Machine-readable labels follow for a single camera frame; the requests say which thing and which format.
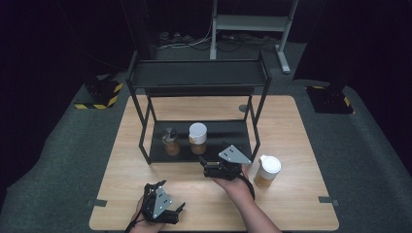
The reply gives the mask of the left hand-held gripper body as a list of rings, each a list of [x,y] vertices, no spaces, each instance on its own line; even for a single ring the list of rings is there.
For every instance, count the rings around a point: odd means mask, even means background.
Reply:
[[[145,185],[141,213],[147,222],[176,224],[179,221],[179,215],[176,215],[175,211],[169,210],[172,204],[173,201],[163,186],[156,187],[149,183]]]

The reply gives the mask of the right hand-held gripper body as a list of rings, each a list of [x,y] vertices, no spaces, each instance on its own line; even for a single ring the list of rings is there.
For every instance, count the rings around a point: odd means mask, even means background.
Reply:
[[[243,165],[250,165],[252,160],[234,145],[218,153],[214,160],[203,160],[203,175],[206,178],[232,181],[242,173]]]

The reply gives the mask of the short white lid spice jar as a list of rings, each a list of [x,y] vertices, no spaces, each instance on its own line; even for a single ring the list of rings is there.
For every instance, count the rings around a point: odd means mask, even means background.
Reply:
[[[207,127],[201,122],[193,123],[189,127],[190,149],[194,154],[203,154],[206,151]]]

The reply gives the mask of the black metal two-tier rack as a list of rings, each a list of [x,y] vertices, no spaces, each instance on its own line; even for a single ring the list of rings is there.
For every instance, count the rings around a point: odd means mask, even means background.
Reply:
[[[132,68],[126,80],[137,115],[142,123],[138,147],[148,164],[169,162],[160,149],[160,133],[170,126],[183,133],[189,129],[189,119],[156,118],[153,98],[205,96],[246,96],[241,119],[206,119],[211,130],[206,154],[215,158],[225,143],[231,143],[250,160],[260,147],[258,120],[272,75],[264,58],[224,60],[138,60],[132,58]]]

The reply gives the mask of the person's left hand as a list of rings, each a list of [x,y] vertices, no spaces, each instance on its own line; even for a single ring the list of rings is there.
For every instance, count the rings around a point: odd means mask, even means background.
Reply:
[[[164,223],[150,223],[140,213],[144,201],[141,196],[137,205],[135,213],[133,214],[129,225],[126,227],[126,233],[159,233],[165,226]]]

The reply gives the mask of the person's right hand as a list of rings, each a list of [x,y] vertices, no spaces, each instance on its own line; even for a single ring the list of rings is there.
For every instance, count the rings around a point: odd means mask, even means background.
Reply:
[[[254,194],[250,189],[250,182],[245,165],[242,166],[240,175],[232,181],[218,178],[213,178],[212,181],[220,186],[233,202],[254,198]]]

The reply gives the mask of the tall white lid spice jar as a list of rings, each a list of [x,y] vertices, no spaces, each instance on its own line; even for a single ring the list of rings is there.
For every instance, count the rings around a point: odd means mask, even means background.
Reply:
[[[262,155],[258,161],[258,169],[254,181],[260,187],[269,187],[280,173],[280,160],[272,155]]]

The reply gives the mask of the black yellow striped stand base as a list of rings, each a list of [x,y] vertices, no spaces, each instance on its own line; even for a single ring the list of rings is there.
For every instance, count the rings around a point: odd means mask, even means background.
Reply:
[[[85,83],[86,100],[76,100],[74,107],[79,110],[97,109],[104,110],[112,108],[118,100],[122,83],[94,79],[93,82]]]
[[[316,113],[350,115],[354,109],[343,89],[344,85],[330,83],[328,86],[307,86],[306,92]]]

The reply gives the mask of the grey metal stand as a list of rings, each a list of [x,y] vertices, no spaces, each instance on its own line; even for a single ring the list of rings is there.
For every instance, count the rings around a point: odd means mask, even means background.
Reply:
[[[281,32],[282,38],[280,43],[277,44],[274,49],[278,56],[283,73],[289,74],[291,72],[291,68],[288,60],[286,59],[284,48],[289,37],[298,2],[299,0],[292,0],[289,14],[286,17],[269,17],[219,15],[218,0],[213,0],[212,36],[209,58],[217,58],[217,33],[219,30]]]

